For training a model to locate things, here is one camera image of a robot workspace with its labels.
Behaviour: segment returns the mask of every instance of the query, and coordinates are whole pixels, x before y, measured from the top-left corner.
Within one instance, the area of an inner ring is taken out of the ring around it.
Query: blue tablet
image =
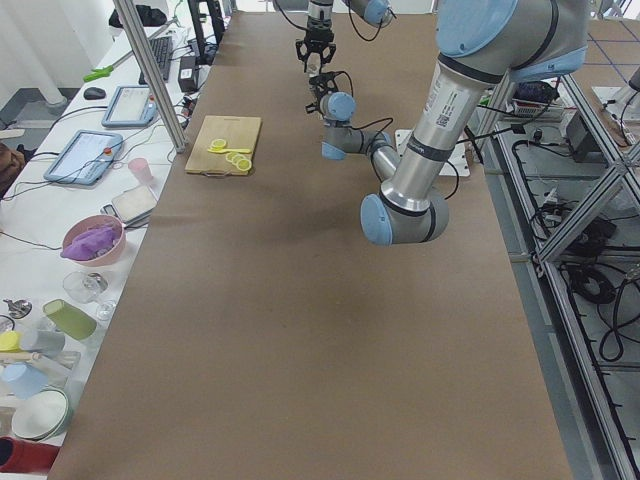
[[[123,142],[118,133],[79,130],[44,173],[44,179],[65,185],[93,185],[113,162]]]
[[[118,87],[102,118],[106,128],[146,127],[157,110],[151,90],[146,85]]]

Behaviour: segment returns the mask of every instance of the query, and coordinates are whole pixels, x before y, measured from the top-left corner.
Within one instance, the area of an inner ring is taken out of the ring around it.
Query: black mouse
[[[98,87],[89,87],[84,91],[85,100],[100,100],[107,96],[107,92]]]

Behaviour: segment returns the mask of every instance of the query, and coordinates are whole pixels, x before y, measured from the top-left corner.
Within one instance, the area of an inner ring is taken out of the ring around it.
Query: green tool
[[[157,36],[162,34],[167,28],[169,28],[169,26],[172,23],[173,23],[173,21],[163,25],[157,32],[154,32],[149,37],[149,40],[151,40],[153,38],[156,38]],[[133,55],[133,50],[129,50],[127,53],[125,53],[122,57],[120,57],[118,60],[113,62],[111,65],[108,65],[108,66],[102,67],[102,68],[94,68],[93,70],[91,70],[91,73],[89,75],[85,75],[84,77],[82,77],[82,80],[85,83],[87,83],[87,82],[92,82],[94,80],[97,80],[98,78],[108,77],[109,75],[111,75],[111,72],[113,72],[113,70],[118,65],[120,65],[120,64],[124,63],[126,60],[128,60],[131,55]]]

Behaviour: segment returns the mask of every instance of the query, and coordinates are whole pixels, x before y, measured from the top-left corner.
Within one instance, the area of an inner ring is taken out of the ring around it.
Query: wooden cutting board
[[[247,175],[226,159],[225,153],[211,153],[207,149],[216,138],[227,141],[227,148],[249,148],[252,153],[244,154],[253,161],[262,119],[260,117],[223,117],[207,115],[196,138],[185,171],[187,173],[212,173],[219,175]]]

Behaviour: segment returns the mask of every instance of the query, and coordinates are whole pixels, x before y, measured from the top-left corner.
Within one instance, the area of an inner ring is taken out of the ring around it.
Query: wine glass
[[[115,300],[102,300],[100,295],[107,289],[109,283],[99,273],[72,272],[62,281],[62,287],[76,302],[96,302],[96,318],[108,321],[116,309]]]

